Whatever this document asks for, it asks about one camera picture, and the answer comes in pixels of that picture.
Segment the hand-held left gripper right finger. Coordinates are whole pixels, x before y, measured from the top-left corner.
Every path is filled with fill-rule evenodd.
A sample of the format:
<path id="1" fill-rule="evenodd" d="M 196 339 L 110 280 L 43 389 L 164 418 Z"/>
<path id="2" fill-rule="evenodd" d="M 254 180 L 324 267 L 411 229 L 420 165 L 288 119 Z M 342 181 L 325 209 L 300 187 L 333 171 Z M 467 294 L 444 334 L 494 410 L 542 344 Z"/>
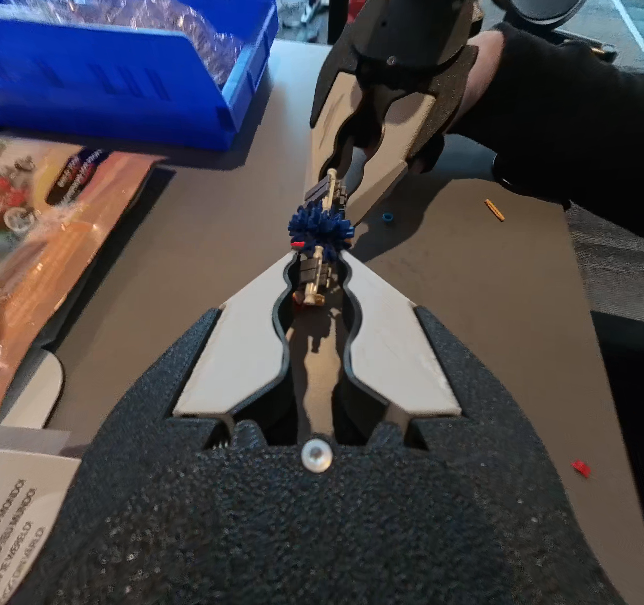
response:
<path id="1" fill-rule="evenodd" d="M 407 416 L 460 416 L 416 305 L 350 253 L 342 264 L 342 288 L 353 310 L 343 354 L 350 382 Z"/>

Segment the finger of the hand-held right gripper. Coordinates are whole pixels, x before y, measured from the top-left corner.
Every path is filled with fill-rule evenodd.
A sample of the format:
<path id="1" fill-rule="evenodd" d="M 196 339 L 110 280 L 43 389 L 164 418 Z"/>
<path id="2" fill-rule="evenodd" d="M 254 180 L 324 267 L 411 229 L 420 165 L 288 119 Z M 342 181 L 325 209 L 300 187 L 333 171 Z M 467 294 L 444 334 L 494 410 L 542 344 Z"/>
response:
<path id="1" fill-rule="evenodd" d="M 362 98 L 363 92 L 356 76 L 339 72 L 318 120 L 311 127 L 312 185 L 326 176 L 332 160 L 341 154 L 341 129 L 358 111 Z"/>
<path id="2" fill-rule="evenodd" d="M 384 116 L 380 143 L 367 158 L 361 180 L 348 196 L 346 218 L 356 227 L 408 172 L 414 143 L 435 97 L 414 93 L 395 100 Z"/>

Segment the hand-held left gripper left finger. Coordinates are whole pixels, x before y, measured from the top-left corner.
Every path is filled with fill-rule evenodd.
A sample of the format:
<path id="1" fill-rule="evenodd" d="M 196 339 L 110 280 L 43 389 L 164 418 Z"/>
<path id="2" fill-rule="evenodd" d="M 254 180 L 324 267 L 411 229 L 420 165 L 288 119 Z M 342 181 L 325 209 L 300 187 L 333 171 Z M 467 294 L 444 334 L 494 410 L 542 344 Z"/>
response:
<path id="1" fill-rule="evenodd" d="M 220 306 L 174 416 L 233 416 L 283 378 L 287 346 L 276 308 L 290 290 L 295 257 L 288 252 Z"/>

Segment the blue connector cluster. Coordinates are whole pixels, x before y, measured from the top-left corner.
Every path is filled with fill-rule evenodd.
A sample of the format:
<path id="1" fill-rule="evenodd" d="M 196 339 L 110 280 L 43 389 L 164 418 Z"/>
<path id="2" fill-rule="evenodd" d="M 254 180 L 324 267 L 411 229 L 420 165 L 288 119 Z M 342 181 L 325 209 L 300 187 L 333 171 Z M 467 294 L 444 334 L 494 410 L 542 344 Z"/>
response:
<path id="1" fill-rule="evenodd" d="M 322 202 L 308 202 L 298 207 L 288 223 L 290 246 L 311 258 L 316 248 L 323 250 L 324 261 L 334 262 L 337 255 L 352 247 L 355 228 L 345 216 L 344 208 Z"/>

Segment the person's right forearm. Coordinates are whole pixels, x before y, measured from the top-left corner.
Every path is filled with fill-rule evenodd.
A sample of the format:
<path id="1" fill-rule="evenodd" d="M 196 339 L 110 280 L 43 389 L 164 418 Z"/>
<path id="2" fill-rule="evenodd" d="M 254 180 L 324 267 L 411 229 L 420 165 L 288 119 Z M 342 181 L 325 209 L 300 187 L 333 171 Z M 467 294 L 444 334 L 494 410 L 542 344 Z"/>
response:
<path id="1" fill-rule="evenodd" d="M 643 236 L 643 72 L 500 23 L 498 71 L 449 128 L 496 154 L 495 177 Z"/>

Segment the person's right hand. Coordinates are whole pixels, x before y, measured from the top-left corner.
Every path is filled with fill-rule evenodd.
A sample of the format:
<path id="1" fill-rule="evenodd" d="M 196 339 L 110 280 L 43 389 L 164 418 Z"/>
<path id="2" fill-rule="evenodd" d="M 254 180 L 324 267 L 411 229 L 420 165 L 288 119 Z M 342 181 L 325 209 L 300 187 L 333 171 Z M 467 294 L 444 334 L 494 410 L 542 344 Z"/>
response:
<path id="1" fill-rule="evenodd" d="M 499 29 L 480 32 L 468 40 L 476 49 L 476 60 L 468 74 L 466 88 L 453 124 L 469 112 L 483 97 L 492 83 L 500 64 L 505 37 Z"/>

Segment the orange red toy parts bag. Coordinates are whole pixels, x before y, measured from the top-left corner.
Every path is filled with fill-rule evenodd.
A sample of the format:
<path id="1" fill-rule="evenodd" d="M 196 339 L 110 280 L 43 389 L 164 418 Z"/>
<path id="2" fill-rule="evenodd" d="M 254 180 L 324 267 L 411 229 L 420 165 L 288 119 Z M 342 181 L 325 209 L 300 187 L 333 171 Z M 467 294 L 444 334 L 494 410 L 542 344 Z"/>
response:
<path id="1" fill-rule="evenodd" d="M 163 155 L 1 134 L 1 398 Z"/>

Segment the blue storage bin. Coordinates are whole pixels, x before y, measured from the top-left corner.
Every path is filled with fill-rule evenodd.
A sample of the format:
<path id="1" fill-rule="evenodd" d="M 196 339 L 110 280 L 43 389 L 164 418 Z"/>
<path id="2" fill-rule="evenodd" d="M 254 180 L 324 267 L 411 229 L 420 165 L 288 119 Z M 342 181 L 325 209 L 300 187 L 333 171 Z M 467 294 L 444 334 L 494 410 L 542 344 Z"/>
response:
<path id="1" fill-rule="evenodd" d="M 244 43 L 218 85 L 180 32 L 1 17 L 1 126 L 226 151 L 267 67 L 276 0 L 178 0 Z"/>

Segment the clear plastic parts bag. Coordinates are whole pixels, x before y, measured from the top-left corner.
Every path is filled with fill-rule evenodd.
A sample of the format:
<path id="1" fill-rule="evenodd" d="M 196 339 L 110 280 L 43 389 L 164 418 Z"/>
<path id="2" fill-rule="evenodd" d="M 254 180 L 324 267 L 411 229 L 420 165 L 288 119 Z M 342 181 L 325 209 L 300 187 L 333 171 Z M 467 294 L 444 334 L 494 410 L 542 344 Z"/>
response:
<path id="1" fill-rule="evenodd" d="M 244 47 L 179 0 L 2 0 L 1 20 L 182 33 L 218 86 L 226 83 Z"/>

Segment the printed instruction sheet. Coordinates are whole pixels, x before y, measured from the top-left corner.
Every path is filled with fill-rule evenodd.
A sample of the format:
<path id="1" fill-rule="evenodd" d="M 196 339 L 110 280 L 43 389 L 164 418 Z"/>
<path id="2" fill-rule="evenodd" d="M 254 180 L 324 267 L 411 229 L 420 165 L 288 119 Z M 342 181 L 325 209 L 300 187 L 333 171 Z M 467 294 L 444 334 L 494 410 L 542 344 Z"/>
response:
<path id="1" fill-rule="evenodd" d="M 64 456 L 68 432 L 1 426 L 1 603 L 25 580 L 81 463 Z"/>

